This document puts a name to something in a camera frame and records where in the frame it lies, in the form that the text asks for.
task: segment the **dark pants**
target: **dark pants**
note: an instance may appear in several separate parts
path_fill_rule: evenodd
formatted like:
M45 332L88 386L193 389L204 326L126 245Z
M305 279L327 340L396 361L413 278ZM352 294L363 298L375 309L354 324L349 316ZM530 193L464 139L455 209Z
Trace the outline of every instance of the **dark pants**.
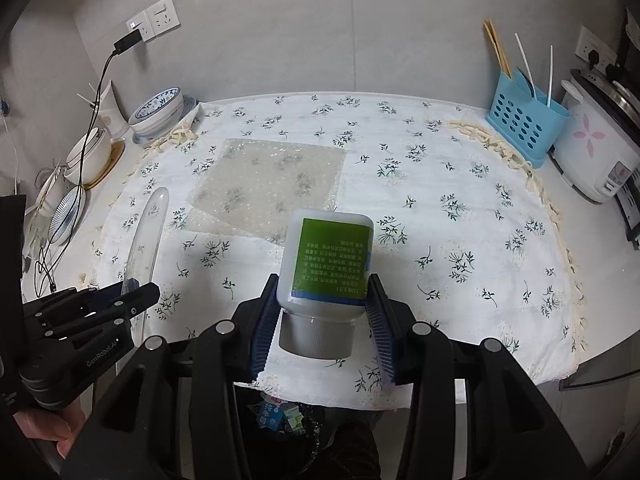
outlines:
M323 449L299 480L380 480L380 459L373 433L363 422L343 424L334 443Z

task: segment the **pill bottle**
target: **pill bottle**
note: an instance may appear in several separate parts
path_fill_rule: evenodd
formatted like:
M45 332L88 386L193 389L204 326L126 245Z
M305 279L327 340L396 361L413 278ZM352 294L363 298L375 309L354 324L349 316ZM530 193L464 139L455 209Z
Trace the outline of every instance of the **pill bottle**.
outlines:
M351 355L356 319L365 310L372 243L367 216L293 212L276 290L283 350L314 359Z

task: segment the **white rice cooker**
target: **white rice cooker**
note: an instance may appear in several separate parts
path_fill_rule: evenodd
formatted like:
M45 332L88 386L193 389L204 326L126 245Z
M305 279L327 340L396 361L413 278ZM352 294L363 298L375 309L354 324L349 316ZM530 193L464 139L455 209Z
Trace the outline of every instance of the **white rice cooker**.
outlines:
M571 82L562 82L567 90L562 105L571 117L552 156L571 186L606 202L640 164L640 103L593 72L571 74Z

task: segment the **blue utensil basket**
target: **blue utensil basket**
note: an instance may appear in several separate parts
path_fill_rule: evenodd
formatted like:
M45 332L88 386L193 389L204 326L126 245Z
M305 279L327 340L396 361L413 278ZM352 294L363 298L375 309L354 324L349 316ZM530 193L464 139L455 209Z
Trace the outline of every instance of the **blue utensil basket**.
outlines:
M511 80L500 73L494 103L486 120L526 158L534 168L545 161L545 154L562 132L569 112L551 99L546 106L546 94L536 87L531 96L527 79L515 72Z

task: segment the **floral tablecloth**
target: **floral tablecloth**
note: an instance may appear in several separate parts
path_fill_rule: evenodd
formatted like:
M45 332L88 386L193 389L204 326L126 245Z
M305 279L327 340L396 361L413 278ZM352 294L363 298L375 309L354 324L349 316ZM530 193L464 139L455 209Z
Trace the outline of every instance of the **floral tablecloth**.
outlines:
M450 124L488 128L485 113L363 93L201 104L191 127L198 138L149 151L114 203L95 244L94 277L103 285L122 278L146 200L167 187L170 209L153 277L162 296L146 314L144 337L198 335L230 317L240 301L259 296L282 257L281 240L187 229L197 224L188 224L196 213L190 197L225 141L338 147L346 157L335 209L375 222L371 269L388 295L450 338L501 339L536 383L565 377L577 367L574 284L548 209L527 189L525 171ZM335 362L284 352L278 330L254 387L325 406L409 405L410 386L383 387L366 316L358 320L351 357Z

